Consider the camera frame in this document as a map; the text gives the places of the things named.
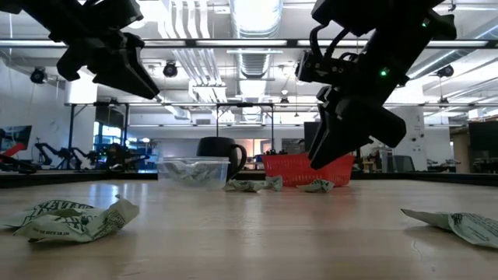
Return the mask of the grey office chair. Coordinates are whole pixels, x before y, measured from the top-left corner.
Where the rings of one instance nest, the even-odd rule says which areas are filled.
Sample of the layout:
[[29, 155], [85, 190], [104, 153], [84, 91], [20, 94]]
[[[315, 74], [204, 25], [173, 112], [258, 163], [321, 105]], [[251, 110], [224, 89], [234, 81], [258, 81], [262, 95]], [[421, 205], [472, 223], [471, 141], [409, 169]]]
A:
[[392, 169], [396, 173], [414, 172], [416, 170], [410, 156], [393, 156]]

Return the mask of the red background object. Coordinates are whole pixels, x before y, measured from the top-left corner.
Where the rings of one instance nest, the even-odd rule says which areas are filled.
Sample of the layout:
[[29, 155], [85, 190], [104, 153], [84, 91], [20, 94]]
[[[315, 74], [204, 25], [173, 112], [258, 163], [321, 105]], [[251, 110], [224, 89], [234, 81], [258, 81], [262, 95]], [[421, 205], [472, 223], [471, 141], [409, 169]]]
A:
[[26, 146], [23, 143], [17, 143], [11, 148], [5, 150], [4, 152], [0, 152], [0, 155], [12, 157], [19, 151], [24, 150], [25, 148]]

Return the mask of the black mug green inside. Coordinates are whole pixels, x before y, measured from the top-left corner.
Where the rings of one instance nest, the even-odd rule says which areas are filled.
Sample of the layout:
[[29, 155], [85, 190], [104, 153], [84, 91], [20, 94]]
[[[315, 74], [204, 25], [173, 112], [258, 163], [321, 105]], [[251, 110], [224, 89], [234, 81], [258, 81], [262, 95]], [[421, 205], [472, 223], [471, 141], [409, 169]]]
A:
[[232, 138], [205, 137], [198, 143], [196, 156], [223, 157], [230, 161], [227, 180], [232, 180], [247, 162], [247, 150]]

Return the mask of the black computer monitor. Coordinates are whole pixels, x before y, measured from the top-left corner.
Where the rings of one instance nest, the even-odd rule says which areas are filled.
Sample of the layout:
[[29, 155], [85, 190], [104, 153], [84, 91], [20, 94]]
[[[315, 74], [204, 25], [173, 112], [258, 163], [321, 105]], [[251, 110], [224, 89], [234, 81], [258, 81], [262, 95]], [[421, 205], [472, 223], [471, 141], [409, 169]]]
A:
[[304, 145], [306, 152], [309, 152], [311, 150], [311, 146], [314, 142], [320, 124], [320, 121], [304, 123]]

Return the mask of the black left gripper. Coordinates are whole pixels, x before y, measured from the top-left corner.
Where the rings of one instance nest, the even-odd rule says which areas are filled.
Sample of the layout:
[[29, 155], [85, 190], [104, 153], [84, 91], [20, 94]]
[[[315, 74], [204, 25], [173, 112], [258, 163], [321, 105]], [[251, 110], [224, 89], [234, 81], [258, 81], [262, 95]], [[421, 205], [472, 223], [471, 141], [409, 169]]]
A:
[[56, 64], [66, 80], [79, 79], [78, 71], [87, 66], [95, 83], [148, 100], [159, 94], [140, 61], [145, 43], [122, 31], [143, 19], [136, 0], [0, 0], [0, 12], [25, 12], [51, 40], [68, 46]]

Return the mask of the silver horizontal rail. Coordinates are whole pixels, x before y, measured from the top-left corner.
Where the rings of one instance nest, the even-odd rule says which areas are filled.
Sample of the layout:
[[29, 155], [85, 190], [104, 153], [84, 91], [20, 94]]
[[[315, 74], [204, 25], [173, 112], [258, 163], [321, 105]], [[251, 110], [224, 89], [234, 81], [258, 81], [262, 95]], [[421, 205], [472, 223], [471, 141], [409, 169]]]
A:
[[[130, 107], [316, 107], [321, 103], [129, 103]], [[498, 103], [385, 103], [385, 107], [498, 107]]]

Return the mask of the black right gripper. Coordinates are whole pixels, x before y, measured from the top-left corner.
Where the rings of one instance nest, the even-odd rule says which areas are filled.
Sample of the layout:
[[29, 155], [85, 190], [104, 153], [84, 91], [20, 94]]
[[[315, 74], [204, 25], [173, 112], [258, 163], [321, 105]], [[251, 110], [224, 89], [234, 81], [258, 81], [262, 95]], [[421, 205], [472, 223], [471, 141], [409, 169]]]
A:
[[342, 98], [331, 86], [317, 99], [321, 122], [310, 147], [310, 167], [319, 170], [376, 140], [389, 147], [405, 137], [405, 122], [385, 107], [358, 98]]

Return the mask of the red plastic slotted basket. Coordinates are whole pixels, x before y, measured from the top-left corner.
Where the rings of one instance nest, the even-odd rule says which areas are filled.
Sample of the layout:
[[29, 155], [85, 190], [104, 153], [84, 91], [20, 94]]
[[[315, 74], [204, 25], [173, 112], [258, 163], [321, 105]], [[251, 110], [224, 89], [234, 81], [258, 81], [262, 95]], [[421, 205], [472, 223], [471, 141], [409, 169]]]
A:
[[312, 183], [316, 179], [332, 182], [336, 187], [349, 183], [354, 156], [345, 155], [319, 170], [310, 167], [307, 154], [262, 156], [268, 177], [280, 176], [284, 187], [297, 187]]

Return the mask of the silver ceiling air duct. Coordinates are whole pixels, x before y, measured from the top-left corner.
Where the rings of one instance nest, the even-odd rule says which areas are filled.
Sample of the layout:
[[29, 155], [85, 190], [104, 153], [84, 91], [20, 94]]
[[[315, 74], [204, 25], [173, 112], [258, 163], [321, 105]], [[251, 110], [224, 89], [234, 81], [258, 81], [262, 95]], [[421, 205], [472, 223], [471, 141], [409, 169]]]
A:
[[[237, 39], [271, 39], [279, 32], [283, 0], [229, 0], [233, 36]], [[240, 74], [261, 79], [268, 72], [270, 54], [239, 54]]]

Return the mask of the clear plastic food container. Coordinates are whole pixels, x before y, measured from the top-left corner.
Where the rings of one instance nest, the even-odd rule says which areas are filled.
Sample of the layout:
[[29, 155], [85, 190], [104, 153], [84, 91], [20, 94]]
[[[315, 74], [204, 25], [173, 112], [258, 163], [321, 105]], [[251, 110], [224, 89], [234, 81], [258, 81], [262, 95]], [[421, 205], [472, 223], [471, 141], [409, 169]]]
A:
[[[229, 159], [223, 158], [223, 157], [204, 157], [204, 156], [199, 156], [199, 157], [164, 157], [162, 161], [159, 161], [156, 164], [157, 173], [158, 173], [158, 165], [162, 162], [169, 162], [169, 161], [181, 162], [184, 165], [184, 169], [188, 165], [195, 164], [195, 163], [207, 163], [208, 161], [227, 161], [230, 164]], [[165, 179], [160, 179], [159, 174], [158, 174], [158, 180], [161, 184], [164, 184], [166, 187], [174, 187], [174, 188], [221, 189], [226, 184], [226, 180], [225, 181], [219, 181], [219, 180], [201, 181], [199, 183], [193, 183], [193, 184], [188, 183], [182, 179], [180, 179], [180, 180], [165, 180]]]

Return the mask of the black overhead light beam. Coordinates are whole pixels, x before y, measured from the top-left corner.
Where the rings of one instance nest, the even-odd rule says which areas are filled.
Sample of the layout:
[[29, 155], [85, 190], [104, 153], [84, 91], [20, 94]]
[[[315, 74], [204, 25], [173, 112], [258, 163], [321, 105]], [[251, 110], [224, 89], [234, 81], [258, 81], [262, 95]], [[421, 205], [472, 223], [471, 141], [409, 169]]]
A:
[[[144, 39], [146, 48], [309, 48], [308, 40], [252, 40], [252, 39]], [[52, 40], [0, 39], [0, 47], [7, 48], [63, 48], [64, 43]], [[498, 40], [435, 40], [429, 49], [497, 49]]]

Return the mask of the white square column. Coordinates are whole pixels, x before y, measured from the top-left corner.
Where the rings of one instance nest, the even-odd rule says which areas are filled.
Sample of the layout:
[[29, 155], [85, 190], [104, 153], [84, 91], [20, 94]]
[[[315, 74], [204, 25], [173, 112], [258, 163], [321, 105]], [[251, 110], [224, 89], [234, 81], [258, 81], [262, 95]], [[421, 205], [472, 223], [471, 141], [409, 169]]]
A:
[[402, 141], [394, 148], [397, 156], [410, 156], [415, 171], [427, 170], [426, 162], [426, 133], [421, 107], [396, 107], [391, 109], [405, 122], [406, 134]]

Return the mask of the dark wall screen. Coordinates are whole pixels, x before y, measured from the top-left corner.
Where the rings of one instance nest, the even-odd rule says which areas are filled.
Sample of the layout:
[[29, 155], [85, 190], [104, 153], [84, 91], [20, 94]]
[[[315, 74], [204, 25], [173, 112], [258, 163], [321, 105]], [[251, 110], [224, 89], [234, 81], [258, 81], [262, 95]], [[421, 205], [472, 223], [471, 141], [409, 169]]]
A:
[[21, 150], [26, 150], [29, 145], [31, 125], [24, 126], [0, 126], [0, 151], [21, 145]]

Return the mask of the black table edge rail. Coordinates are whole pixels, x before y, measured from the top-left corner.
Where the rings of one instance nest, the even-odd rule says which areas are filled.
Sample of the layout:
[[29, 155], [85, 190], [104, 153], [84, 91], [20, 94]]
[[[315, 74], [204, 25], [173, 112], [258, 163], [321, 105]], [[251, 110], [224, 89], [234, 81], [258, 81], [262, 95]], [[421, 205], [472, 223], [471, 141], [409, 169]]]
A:
[[[100, 180], [157, 180], [155, 173], [38, 172], [34, 174], [0, 173], [0, 188], [68, 184]], [[482, 173], [352, 173], [351, 180], [415, 180], [447, 184], [498, 187], [498, 175]]]

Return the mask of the black metal stand frame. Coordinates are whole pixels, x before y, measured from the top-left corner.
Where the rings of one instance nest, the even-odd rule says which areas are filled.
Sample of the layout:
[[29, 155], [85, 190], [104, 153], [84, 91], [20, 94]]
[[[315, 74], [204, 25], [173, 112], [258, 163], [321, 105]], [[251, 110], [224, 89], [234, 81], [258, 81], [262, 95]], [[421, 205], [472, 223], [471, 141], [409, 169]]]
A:
[[[67, 103], [70, 109], [67, 148], [81, 149], [84, 153], [91, 150], [101, 154], [100, 166], [107, 159], [109, 145], [126, 146], [130, 106], [116, 100], [96, 101], [93, 103]], [[90, 168], [89, 160], [82, 160], [82, 169]]]

